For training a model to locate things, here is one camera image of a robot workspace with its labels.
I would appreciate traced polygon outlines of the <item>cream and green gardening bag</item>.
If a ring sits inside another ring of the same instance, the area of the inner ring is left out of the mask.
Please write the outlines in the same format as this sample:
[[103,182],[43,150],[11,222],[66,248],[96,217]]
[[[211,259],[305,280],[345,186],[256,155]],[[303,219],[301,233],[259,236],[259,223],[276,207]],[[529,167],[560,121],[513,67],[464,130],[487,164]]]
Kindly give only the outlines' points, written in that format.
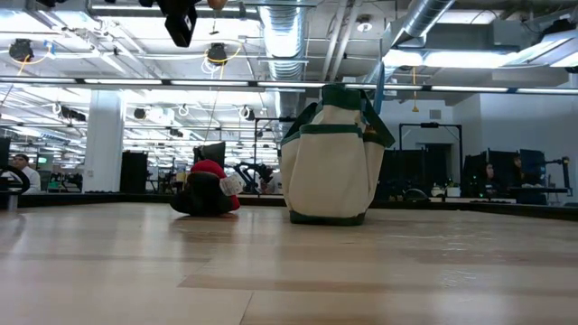
[[305,107],[280,146],[282,193],[293,224],[358,226],[395,143],[367,93],[338,85]]

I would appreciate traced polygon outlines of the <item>ceiling light strip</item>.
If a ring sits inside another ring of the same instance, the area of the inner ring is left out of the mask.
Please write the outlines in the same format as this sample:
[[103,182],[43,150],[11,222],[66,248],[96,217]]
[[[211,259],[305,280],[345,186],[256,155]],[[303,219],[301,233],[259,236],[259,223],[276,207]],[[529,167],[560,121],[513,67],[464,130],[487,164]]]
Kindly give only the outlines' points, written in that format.
[[[0,76],[0,83],[29,85],[35,87],[62,88],[148,88],[148,89],[193,89],[193,88],[249,88],[297,90],[320,89],[325,82],[298,81],[254,81],[225,79],[80,79],[80,78],[48,78],[48,77],[16,77]],[[578,96],[578,88],[514,88],[514,87],[478,87],[478,86],[448,86],[448,85],[413,85],[413,84],[364,84],[343,83],[348,89],[384,90],[405,92],[452,92],[452,93],[490,93],[512,95],[547,95],[547,96]]]

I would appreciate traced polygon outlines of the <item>white pillar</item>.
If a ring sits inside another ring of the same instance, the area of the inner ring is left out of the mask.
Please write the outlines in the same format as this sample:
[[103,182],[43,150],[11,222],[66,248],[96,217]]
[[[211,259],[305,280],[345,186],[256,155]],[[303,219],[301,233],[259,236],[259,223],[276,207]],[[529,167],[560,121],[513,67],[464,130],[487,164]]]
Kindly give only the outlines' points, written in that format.
[[119,191],[125,120],[126,104],[120,91],[91,91],[84,192]]

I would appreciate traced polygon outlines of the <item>black cabinet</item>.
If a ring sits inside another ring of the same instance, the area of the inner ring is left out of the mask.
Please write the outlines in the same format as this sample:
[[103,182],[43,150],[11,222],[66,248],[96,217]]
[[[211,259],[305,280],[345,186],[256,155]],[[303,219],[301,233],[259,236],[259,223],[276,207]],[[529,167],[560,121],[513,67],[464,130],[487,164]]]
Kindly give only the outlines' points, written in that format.
[[123,152],[120,174],[120,191],[144,194],[148,177],[146,153]]

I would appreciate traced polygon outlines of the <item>person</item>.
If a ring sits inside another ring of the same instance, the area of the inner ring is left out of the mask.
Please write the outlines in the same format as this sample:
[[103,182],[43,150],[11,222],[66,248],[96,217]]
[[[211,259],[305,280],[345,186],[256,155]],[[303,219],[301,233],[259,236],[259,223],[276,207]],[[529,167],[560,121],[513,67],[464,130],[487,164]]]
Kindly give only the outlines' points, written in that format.
[[499,192],[499,184],[495,179],[495,172],[493,165],[486,162],[484,167],[480,170],[478,177],[478,190],[482,198],[496,197]]
[[38,194],[41,192],[40,174],[29,166],[29,157],[25,154],[16,154],[13,158],[13,165],[19,169],[29,180],[30,187],[25,192],[26,195]]
[[529,187],[530,177],[523,172],[522,160],[519,153],[515,153],[512,159],[512,187]]

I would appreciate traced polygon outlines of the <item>black curved tube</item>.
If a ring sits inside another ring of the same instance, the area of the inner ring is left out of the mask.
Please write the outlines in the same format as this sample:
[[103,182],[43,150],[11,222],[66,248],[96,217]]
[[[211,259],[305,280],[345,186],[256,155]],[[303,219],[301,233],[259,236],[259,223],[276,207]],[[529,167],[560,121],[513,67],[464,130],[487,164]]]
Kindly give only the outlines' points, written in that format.
[[30,189],[28,177],[11,165],[0,166],[0,194],[22,195]]

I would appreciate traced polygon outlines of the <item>background dark monitors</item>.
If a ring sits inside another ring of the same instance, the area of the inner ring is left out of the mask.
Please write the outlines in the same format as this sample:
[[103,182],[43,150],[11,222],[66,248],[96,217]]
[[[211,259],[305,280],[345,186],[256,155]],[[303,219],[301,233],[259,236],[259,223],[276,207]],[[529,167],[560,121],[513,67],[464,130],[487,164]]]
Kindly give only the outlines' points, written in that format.
[[[512,159],[519,153],[523,172],[530,177],[529,187],[512,187]],[[485,163],[491,163],[495,172],[499,192],[496,197],[515,197],[522,188],[545,187],[545,154],[537,150],[520,149],[515,152],[488,149],[476,155],[467,155],[462,168],[461,195],[480,197],[478,177]]]

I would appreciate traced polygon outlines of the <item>silver ceiling duct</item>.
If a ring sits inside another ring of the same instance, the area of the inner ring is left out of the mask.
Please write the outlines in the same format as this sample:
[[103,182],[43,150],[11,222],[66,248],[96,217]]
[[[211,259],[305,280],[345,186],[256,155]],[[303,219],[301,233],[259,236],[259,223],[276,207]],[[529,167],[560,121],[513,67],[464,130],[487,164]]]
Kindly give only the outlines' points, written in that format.
[[273,81],[301,81],[304,63],[306,9],[274,5],[258,9],[263,23],[263,37],[270,78]]
[[387,56],[391,57],[391,53],[405,42],[416,41],[417,47],[423,48],[428,32],[454,3],[455,0],[412,0],[406,15],[387,24],[379,43],[380,57],[363,82],[387,81],[396,69],[407,66],[407,63],[387,60]]

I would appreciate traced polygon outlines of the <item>black rack frame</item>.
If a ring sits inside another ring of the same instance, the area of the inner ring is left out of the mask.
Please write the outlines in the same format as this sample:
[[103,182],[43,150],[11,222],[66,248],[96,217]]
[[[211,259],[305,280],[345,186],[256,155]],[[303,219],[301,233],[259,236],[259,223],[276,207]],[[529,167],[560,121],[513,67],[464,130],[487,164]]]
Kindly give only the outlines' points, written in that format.
[[[419,143],[415,149],[405,149],[404,141],[416,128],[426,135],[435,135],[434,129],[443,129],[453,136],[454,143]],[[444,187],[452,181],[460,187],[463,163],[462,126],[436,122],[402,123],[398,127],[399,176],[410,180],[418,189],[430,194],[434,185]]]

